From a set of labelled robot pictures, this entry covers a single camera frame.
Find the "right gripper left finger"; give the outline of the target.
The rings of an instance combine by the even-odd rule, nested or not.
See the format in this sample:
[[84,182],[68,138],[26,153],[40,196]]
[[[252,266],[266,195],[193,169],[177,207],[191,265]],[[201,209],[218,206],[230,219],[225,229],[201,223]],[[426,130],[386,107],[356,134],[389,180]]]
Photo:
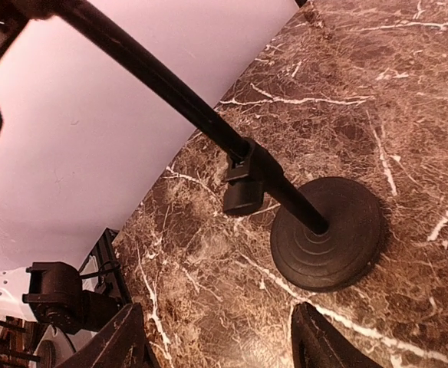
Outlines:
[[140,304],[128,304],[60,367],[158,367]]

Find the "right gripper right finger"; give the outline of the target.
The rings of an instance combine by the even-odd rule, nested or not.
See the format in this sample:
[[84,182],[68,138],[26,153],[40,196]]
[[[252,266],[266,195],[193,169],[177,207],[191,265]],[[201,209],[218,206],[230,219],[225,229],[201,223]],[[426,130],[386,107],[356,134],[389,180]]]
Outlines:
[[295,367],[380,368],[308,302],[295,305],[292,311],[291,340]]

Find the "black round-base stand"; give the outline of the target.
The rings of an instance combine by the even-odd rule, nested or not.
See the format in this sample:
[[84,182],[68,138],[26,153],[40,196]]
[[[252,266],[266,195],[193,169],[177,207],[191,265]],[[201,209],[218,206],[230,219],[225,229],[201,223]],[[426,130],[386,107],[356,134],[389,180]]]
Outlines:
[[256,141],[240,136],[146,48],[87,1],[20,1],[28,18],[57,16],[123,66],[227,153],[229,216],[256,212],[265,195],[280,207],[270,247],[276,268],[306,291],[336,291],[360,280],[383,245],[384,216],[366,186],[330,176],[294,186],[278,161]]

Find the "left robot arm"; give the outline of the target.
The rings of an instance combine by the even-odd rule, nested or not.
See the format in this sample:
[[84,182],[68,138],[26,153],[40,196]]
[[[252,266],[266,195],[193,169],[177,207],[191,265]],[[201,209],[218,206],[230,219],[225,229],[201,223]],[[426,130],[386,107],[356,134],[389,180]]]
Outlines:
[[[129,301],[117,261],[87,274],[60,261],[0,271],[0,317],[47,324],[64,337],[100,332]],[[35,353],[0,344],[0,366],[18,367],[22,360],[36,367],[71,366],[51,340],[42,340]]]

